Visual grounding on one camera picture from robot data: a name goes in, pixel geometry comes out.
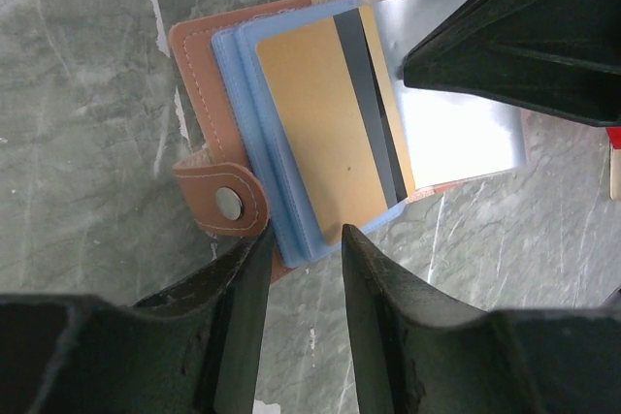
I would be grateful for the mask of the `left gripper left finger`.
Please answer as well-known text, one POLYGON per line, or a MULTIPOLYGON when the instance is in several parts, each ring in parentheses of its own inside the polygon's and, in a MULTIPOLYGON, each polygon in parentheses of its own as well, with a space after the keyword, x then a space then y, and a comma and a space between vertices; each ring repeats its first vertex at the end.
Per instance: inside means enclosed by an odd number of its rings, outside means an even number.
POLYGON ((248 413, 273 232, 131 305, 94 295, 1 298, 5 413, 248 413))

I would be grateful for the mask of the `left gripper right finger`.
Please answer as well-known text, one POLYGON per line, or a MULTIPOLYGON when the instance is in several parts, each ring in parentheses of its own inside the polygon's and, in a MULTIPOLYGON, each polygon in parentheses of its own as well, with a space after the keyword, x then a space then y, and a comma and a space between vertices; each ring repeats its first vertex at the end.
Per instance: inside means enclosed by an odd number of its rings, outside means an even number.
POLYGON ((484 311, 343 227, 346 318, 363 413, 616 413, 620 306, 484 311))

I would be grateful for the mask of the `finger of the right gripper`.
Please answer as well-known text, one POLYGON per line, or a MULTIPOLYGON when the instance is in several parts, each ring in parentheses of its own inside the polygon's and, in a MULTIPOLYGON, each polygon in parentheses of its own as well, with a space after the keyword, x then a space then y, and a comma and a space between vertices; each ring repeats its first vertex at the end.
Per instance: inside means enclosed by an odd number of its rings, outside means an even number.
POLYGON ((408 88, 620 123, 620 0, 467 0, 405 57, 408 88))

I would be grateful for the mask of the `gold credit card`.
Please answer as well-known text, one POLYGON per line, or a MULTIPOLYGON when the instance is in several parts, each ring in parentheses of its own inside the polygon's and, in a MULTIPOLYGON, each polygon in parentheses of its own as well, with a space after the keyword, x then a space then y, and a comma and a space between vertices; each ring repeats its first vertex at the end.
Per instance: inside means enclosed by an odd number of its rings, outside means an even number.
POLYGON ((406 200, 415 181, 371 6, 258 43, 256 52, 330 246, 406 200))

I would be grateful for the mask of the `red bin with gold cards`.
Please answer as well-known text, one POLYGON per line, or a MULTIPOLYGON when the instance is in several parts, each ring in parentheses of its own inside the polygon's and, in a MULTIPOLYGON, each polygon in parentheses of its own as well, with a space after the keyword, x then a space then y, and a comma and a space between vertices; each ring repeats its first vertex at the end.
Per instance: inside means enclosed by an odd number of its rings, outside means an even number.
POLYGON ((607 127, 606 132, 609 138, 610 145, 615 150, 621 149, 621 128, 620 127, 607 127))

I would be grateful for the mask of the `orange spiral notebook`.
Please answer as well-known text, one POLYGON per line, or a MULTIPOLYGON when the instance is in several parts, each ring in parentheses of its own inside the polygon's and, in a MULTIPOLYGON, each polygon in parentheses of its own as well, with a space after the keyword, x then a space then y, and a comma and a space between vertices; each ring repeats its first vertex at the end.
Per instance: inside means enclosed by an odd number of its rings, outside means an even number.
POLYGON ((621 150, 610 148, 609 153, 609 194, 614 201, 621 200, 621 150))

